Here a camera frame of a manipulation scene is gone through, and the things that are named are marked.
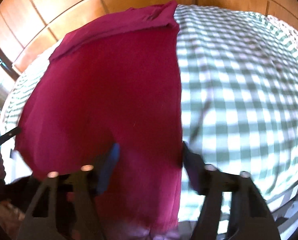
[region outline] mattress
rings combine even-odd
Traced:
[[[249,171],[277,211],[298,193],[298,50],[259,13],[179,5],[174,17],[183,139],[223,172]],[[17,80],[1,114],[5,131],[17,125],[60,42]],[[179,220],[197,220],[203,201],[183,171]],[[219,233],[229,205],[224,194]]]

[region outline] wooden wall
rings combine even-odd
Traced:
[[[21,72],[64,35],[107,13],[170,0],[3,0],[0,47]],[[177,0],[272,14],[298,30],[297,0]]]

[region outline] wooden headboard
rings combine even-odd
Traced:
[[[64,35],[107,13],[170,0],[3,0],[0,48],[18,71]],[[274,15],[298,30],[297,0],[176,0]]]

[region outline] red garment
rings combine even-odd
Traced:
[[[177,4],[129,9],[69,33],[27,101],[15,148],[33,174],[66,174],[113,142],[120,160],[96,198],[104,220],[177,225],[182,166]]]

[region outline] green and white gingham fabric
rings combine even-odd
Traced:
[[[298,180],[297,50],[258,13],[179,5],[174,17],[184,140],[224,172],[249,171],[267,200],[285,192]],[[2,111],[5,131],[17,125],[58,45],[18,79]],[[203,200],[183,171],[179,220],[197,220]]]

